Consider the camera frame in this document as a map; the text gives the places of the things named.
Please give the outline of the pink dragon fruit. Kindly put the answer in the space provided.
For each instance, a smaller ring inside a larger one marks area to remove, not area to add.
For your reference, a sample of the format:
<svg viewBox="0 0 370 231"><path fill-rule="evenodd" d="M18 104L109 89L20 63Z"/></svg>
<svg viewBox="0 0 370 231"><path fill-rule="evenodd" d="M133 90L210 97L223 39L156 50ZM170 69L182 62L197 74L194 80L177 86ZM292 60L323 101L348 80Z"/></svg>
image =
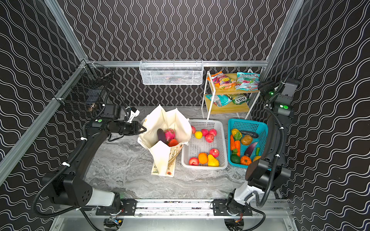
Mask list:
<svg viewBox="0 0 370 231"><path fill-rule="evenodd" d="M167 142L176 138L175 131L173 129L167 129L164 131L165 139Z"/></svg>

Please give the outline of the red bell pepper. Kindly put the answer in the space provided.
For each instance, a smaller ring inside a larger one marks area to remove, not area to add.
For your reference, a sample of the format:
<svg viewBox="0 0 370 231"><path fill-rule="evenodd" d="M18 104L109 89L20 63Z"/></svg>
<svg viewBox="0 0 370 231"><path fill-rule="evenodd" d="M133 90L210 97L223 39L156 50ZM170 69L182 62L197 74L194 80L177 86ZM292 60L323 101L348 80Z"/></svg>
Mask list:
<svg viewBox="0 0 370 231"><path fill-rule="evenodd" d="M177 146L179 144L179 142L176 140L176 139L172 139L172 140L170 140L168 143L167 143L167 145L169 146L169 147L174 147L174 146Z"/></svg>

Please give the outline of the cream canvas grocery bag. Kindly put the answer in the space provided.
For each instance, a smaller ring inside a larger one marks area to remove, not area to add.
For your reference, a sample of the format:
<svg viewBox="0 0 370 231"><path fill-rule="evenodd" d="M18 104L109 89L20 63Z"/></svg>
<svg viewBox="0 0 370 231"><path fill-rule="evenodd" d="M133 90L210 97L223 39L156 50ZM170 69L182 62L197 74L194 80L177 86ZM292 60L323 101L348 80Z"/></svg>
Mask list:
<svg viewBox="0 0 370 231"><path fill-rule="evenodd" d="M159 105L146 116L143 126L146 132L139 135L138 142L153 157L151 174L173 177L176 159L192 136L189 119L178 109L165 111Z"/></svg>

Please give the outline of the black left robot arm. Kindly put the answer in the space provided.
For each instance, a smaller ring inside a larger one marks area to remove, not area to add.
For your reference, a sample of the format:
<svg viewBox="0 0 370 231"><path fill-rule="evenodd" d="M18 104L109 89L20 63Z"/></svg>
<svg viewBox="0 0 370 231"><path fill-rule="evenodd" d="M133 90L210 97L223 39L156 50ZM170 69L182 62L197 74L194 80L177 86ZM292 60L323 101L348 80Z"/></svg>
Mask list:
<svg viewBox="0 0 370 231"><path fill-rule="evenodd" d="M119 193L95 189L84 178L92 160L104 141L113 141L112 135L121 139L137 136L146 128L131 116L127 106L109 104L104 100L102 111L82 127L80 144L54 173L46 174L43 186L31 203L31 212L38 218L52 218L85 207L107 208L113 215L121 213L123 205ZM42 213L37 208L40 197L45 194L53 204L65 205L66 209L54 213Z"/></svg>

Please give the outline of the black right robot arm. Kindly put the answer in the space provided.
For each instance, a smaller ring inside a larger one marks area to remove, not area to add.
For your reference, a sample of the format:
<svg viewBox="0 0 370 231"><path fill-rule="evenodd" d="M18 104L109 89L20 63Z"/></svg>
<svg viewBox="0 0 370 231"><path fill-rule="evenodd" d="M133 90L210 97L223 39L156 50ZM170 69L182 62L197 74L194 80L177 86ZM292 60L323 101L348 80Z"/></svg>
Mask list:
<svg viewBox="0 0 370 231"><path fill-rule="evenodd" d="M252 199L256 200L258 208L263 207L269 194L290 178L292 172L287 167L284 153L294 116L293 95L300 84L300 81L286 77L278 86L270 80L258 87L263 109L269 114L267 142L262 156L248 166L244 184L228 196L226 210L231 216L241 215L246 210L245 204Z"/></svg>

